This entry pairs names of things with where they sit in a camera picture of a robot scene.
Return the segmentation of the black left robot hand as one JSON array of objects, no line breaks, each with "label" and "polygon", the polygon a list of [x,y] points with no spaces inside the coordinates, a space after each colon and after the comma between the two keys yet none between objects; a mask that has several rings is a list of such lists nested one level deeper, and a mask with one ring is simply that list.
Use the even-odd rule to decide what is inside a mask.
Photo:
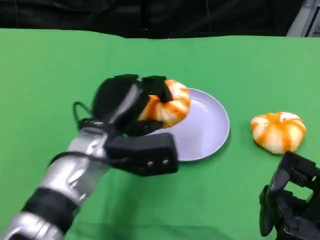
[{"label": "black left robot hand", "polygon": [[154,117],[139,119],[151,97],[168,103],[173,96],[166,85],[165,76],[122,74],[107,78],[100,84],[92,102],[96,119],[115,124],[115,128],[128,136],[144,136],[164,127],[162,120]]}]

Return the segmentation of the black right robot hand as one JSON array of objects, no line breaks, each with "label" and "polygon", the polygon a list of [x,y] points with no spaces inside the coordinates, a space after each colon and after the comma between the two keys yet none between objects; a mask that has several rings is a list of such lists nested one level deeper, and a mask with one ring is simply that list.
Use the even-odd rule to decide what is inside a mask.
[{"label": "black right robot hand", "polygon": [[[308,188],[307,200],[285,189],[291,182]],[[320,238],[320,169],[316,163],[286,151],[271,181],[259,195],[259,231],[268,236],[276,230],[278,240],[318,240]]]}]

